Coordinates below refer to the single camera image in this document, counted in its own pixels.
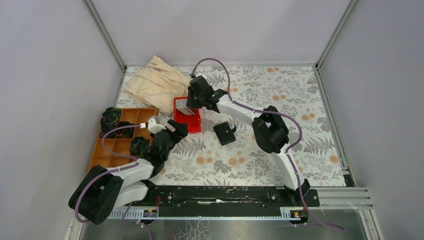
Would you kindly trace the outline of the stack of credit cards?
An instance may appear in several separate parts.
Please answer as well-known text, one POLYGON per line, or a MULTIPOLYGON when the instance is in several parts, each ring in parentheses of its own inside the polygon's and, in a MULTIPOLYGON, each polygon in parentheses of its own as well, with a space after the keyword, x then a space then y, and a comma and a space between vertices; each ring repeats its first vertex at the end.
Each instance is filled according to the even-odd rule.
POLYGON ((190 107, 178 105, 176 106, 176 110, 180 112, 184 116, 194 116, 196 115, 196 111, 190 107))

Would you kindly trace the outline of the black leather card holder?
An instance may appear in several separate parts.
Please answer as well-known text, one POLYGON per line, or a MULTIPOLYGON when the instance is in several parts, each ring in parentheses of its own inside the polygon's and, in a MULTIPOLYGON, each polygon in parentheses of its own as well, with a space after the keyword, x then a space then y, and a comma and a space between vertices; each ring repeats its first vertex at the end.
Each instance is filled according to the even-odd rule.
POLYGON ((228 121, 219 123, 213 127, 213 130, 222 146, 230 144, 236 140, 235 132, 237 126, 230 126, 228 121))

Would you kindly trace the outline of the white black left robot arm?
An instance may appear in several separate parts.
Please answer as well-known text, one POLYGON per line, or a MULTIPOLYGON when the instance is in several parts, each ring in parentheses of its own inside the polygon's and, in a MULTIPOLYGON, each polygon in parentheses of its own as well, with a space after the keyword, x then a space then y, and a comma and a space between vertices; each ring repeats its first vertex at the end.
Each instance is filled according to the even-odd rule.
POLYGON ((174 130, 160 124, 156 116, 150 117, 146 123, 119 128, 146 128, 153 137, 151 145, 138 158, 128 156, 130 163, 109 168, 95 165, 90 169, 68 202, 78 222, 99 225, 117 207, 134 201, 144 206, 154 202, 155 192, 145 182, 163 169, 171 150, 189 133, 186 123, 172 119, 167 123, 174 130))

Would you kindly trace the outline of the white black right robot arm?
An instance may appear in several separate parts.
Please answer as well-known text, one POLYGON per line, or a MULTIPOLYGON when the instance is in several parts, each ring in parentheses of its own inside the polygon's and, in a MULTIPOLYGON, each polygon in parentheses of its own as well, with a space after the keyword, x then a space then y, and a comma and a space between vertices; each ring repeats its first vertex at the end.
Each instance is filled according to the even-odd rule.
POLYGON ((307 199, 310 184, 289 152, 289 129, 283 120, 286 115, 272 105, 263 110, 254 109, 231 99, 230 94, 223 89, 214 90, 203 76, 190 76, 187 106, 226 114, 251 126, 256 144, 272 156, 280 170, 283 186, 289 189, 286 193, 287 201, 293 206, 301 205, 307 199))

